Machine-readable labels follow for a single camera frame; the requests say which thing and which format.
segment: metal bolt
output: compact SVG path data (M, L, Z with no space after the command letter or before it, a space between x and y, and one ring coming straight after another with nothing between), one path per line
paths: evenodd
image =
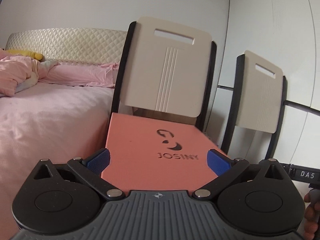
M209 197L211 192L207 189L198 189L195 191L195 195L198 198Z
M117 188L109 189L107 191L107 195L108 197L120 197L122 195L122 191Z

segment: pink bedsheet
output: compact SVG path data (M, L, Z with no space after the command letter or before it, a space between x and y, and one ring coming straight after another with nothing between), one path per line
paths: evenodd
M38 83L0 98L0 240L18 230L12 200L39 159L65 163L104 146L112 96L110 88Z

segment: orange box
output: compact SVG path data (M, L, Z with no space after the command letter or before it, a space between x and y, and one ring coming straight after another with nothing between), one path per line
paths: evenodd
M193 192L217 175L207 165L220 149L193 125L113 113L106 148L110 165L102 178L130 190Z

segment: pink pillow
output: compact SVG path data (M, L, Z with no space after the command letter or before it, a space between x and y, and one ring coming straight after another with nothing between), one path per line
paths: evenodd
M57 65L52 67L48 75L39 82L67 86L93 86L112 88L115 85L112 71L117 64L101 66L91 65Z

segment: yellow pillow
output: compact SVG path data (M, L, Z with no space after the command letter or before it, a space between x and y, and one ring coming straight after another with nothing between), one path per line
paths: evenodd
M28 50L8 49L6 51L11 54L21 54L23 56L29 56L29 57L34 58L36 60L41 60L43 58L42 54L36 53L33 51L28 51Z

